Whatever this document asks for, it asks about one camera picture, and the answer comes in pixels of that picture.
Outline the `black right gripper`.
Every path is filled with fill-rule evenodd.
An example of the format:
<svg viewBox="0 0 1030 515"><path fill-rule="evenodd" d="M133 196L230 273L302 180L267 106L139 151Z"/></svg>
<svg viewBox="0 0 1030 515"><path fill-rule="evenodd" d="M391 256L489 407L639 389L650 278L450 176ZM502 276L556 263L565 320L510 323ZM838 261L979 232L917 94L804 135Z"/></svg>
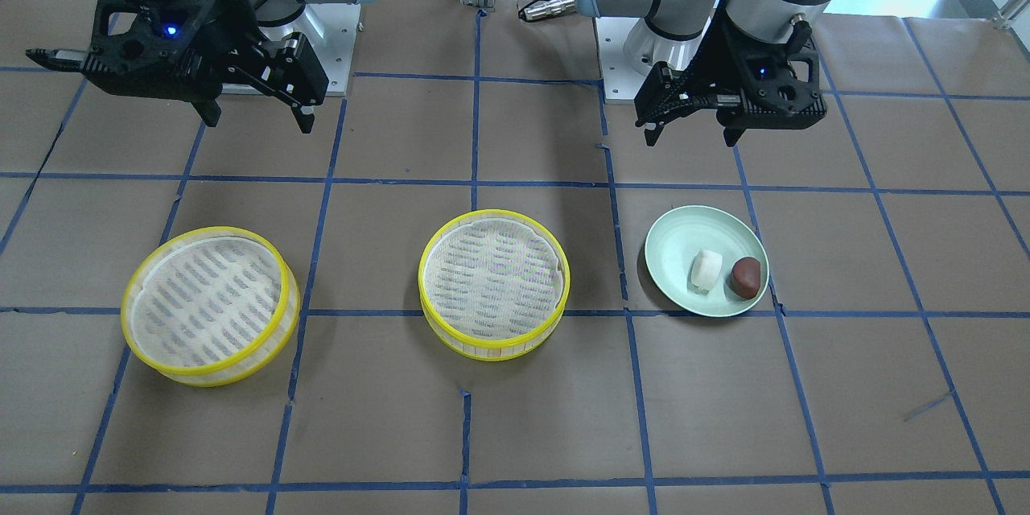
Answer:
<svg viewBox="0 0 1030 515"><path fill-rule="evenodd" d="M98 0L88 48L26 56L47 70L78 72L111 96L190 103L204 126L216 127L222 85L260 77L266 41L248 0ZM309 39L302 32L283 37L274 85L302 134L311 134L328 83Z"/></svg>

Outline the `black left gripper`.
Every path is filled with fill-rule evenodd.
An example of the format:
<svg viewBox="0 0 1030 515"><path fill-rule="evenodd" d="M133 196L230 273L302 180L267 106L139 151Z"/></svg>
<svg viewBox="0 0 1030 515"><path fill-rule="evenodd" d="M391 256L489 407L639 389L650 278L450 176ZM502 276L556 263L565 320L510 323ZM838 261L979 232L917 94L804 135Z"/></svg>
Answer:
<svg viewBox="0 0 1030 515"><path fill-rule="evenodd" d="M654 147L671 122L711 110L727 147L748 130L805 130L823 121L819 52L805 16L788 20L787 40L766 43L744 34L727 16L717 18L689 71L655 63L634 97L637 127Z"/></svg>

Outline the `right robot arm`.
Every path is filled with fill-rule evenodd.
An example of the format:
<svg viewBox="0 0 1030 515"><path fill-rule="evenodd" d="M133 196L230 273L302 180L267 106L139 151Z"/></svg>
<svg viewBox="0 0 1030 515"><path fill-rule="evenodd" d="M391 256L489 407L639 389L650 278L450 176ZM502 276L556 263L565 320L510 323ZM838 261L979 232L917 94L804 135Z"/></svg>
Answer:
<svg viewBox="0 0 1030 515"><path fill-rule="evenodd" d="M314 127L331 79L332 36L315 5L376 0L98 0L84 50L32 48L54 72L77 72L110 96L182 101L206 126L220 121L225 85L247 85Z"/></svg>

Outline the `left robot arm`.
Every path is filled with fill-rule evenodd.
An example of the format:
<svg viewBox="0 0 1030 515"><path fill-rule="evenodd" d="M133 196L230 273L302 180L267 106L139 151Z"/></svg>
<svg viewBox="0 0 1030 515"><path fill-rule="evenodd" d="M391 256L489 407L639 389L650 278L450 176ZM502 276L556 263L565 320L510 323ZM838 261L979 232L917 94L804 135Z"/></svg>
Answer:
<svg viewBox="0 0 1030 515"><path fill-rule="evenodd" d="M728 147L748 130L805 130L827 113L813 28L832 0L575 0L589 18L632 18L624 54L648 146L711 110Z"/></svg>

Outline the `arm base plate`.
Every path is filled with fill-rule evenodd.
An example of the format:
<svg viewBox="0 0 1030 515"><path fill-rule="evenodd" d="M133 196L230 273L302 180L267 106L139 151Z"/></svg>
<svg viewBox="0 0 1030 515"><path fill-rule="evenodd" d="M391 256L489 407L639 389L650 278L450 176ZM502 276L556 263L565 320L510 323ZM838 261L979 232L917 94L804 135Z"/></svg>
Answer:
<svg viewBox="0 0 1030 515"><path fill-rule="evenodd" d="M347 96L353 52L360 31L360 6L309 4L290 23L276 27L262 25L261 30L273 41L286 38L291 32L302 32L325 71L325 97Z"/></svg>
<svg viewBox="0 0 1030 515"><path fill-rule="evenodd" d="M662 37L643 18L595 18L595 33L604 100L615 104L632 104L655 63L685 70L702 42Z"/></svg>

